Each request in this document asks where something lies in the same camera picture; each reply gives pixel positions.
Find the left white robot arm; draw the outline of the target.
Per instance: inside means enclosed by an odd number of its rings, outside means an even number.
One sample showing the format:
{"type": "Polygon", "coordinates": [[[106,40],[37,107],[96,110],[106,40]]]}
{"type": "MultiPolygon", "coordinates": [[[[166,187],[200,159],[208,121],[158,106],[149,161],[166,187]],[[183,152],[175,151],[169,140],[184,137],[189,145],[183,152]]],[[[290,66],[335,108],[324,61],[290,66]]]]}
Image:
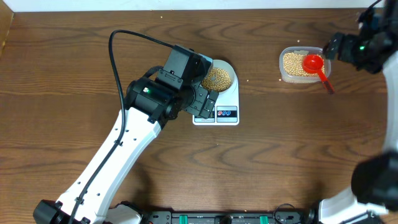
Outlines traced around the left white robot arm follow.
{"type": "Polygon", "coordinates": [[[56,201],[41,200],[36,223],[140,223],[142,214],[110,204],[143,150],[180,111],[208,118],[217,92],[201,86],[213,59],[179,45],[164,66],[130,83],[112,131],[77,180],[56,201]]]}

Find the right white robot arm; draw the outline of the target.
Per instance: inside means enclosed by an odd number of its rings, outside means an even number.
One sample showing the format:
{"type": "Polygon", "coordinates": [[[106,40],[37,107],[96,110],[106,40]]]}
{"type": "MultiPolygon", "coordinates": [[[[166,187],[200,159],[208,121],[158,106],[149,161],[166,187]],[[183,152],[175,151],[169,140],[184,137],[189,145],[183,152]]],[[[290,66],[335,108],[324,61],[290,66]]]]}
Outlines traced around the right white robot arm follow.
{"type": "Polygon", "coordinates": [[[386,135],[381,152],[359,162],[351,185],[319,202],[314,223],[382,223],[397,211],[397,0],[384,1],[381,15],[369,6],[358,17],[359,33],[335,33],[323,48],[325,58],[381,72],[387,90],[386,135]]]}

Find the red plastic measuring scoop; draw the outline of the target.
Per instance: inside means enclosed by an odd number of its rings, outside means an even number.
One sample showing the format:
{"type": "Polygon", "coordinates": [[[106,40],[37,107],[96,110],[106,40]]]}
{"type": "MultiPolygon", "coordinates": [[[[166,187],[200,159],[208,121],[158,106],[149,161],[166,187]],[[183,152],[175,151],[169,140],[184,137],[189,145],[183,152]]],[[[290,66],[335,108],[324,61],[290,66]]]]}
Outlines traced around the red plastic measuring scoop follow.
{"type": "Polygon", "coordinates": [[[307,73],[316,73],[320,78],[323,86],[327,90],[328,94],[332,95],[335,93],[333,86],[327,79],[325,73],[322,71],[322,67],[324,66],[323,59],[314,54],[306,55],[303,58],[302,68],[307,73]]]}

